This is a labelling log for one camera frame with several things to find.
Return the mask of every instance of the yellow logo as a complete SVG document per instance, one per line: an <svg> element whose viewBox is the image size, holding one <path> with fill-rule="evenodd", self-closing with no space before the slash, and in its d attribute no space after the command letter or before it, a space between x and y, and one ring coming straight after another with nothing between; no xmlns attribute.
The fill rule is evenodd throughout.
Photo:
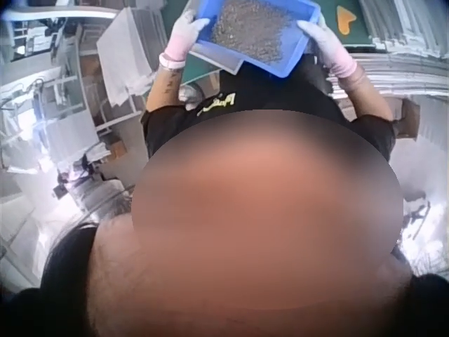
<svg viewBox="0 0 449 337"><path fill-rule="evenodd" d="M197 116L199 117L203 112L211 111L214 107L232 106L235 103L235 99L236 99L236 94L235 93L229 94L228 96L226 96L226 98L224 100L219 100L218 98L216 98L216 99L213 100L211 105L201 109L201 111L198 112Z"/></svg>

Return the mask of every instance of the person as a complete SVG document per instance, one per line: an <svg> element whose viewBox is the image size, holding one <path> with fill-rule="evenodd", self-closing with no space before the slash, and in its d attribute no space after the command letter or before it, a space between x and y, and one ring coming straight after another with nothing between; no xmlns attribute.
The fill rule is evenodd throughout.
<svg viewBox="0 0 449 337"><path fill-rule="evenodd" d="M227 136L235 132L228 126L234 123L215 128L207 141L205 136L192 139L189 133L197 124L207 124L207 119L222 121L214 118L223 114L290 110L348 128L372 145L372 149L362 148L388 159L394 145L392 115L363 69L323 21L316 26L300 22L347 90L357 111L355 122L345 120L317 83L302 77L276 79L251 66L235 78L225 75L221 93L187 112L177 101L182 68L208 23L194 20L192 12L176 22L147 101L142 125L153 157L150 163L156 165L149 181L153 199L145 202L153 212L147 226L138 228L127 207L100 224L82 223L71 229L49 256L40 289L2 307L6 317L2 328L13 325L17 333L24 328L20 322L27 322L38 336L443 336L449 284L441 277L417 277L391 255L369 272L370 281L362 287L357 286L360 274L354 265L368 270L358 258L349 262L336 258L335 265L320 267L322 252L329 252L328 246L336 242L348 243L333 251L339 257L349 257L348 251L364 256L372 248L370 238L357 244L339 235L339 228L348 225L343 215L350 208L335 203L328 186L354 187L347 172L339 171L341 162L323 156L306 138L292 149L290 137L279 138L278 133L262 137L248 130L243 136L234 134L236 138L229 142ZM245 120L239 132L250 121ZM269 127L263 122L257 126L263 131ZM274 127L285 134L284 124ZM179 139L176 136L184 138L175 143L178 151L172 152L170 140ZM314 146L317 153L308 152L307 146ZM246 148L252 150L251 156ZM174 158L173 153L181 155ZM261 166L268 155L276 165L264 161ZM322 165L313 171L317 162ZM318 182L316 177L325 183L307 183ZM369 220L363 218L366 213L360 215L357 226L351 228L364 232ZM223 251L211 249L210 255L197 256L202 262L197 265L192 254L201 245L224 248L220 262L216 254ZM229 256L239 269L226 261ZM283 264L283 260L293 263ZM241 287L248 279L252 282ZM203 293L215 297L205 300ZM21 305L28 310L20 311Z"/></svg>

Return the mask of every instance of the blue container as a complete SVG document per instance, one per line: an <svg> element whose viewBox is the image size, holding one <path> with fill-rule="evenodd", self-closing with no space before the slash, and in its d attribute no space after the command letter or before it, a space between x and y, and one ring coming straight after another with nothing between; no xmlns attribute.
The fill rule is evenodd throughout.
<svg viewBox="0 0 449 337"><path fill-rule="evenodd" d="M284 8L290 12L292 17L296 20L305 20L312 23L317 23L320 16L320 6L314 2L307 0L259 0L266 2L279 8ZM198 43L214 49L220 53L232 53L246 62L252 63L259 68L262 68L277 77L287 77L300 61L302 54L309 42L309 37L305 35L302 30L297 26L296 20L292 20L291 25L286 27L281 35L281 48L283 59L272 63L263 63L259 60L251 58L245 54L239 53L232 49L225 48L210 42L212 35L212 28L217 22L218 17L225 0L202 0L198 10L197 18L208 18L211 20L209 26L207 26L199 36Z"/></svg>

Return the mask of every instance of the grey granules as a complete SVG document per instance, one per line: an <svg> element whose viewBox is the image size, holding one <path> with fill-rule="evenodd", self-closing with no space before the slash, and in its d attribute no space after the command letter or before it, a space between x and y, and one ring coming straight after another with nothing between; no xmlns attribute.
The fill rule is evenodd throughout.
<svg viewBox="0 0 449 337"><path fill-rule="evenodd" d="M283 58L281 33L294 17L258 0L225 0L211 41L264 63Z"/></svg>

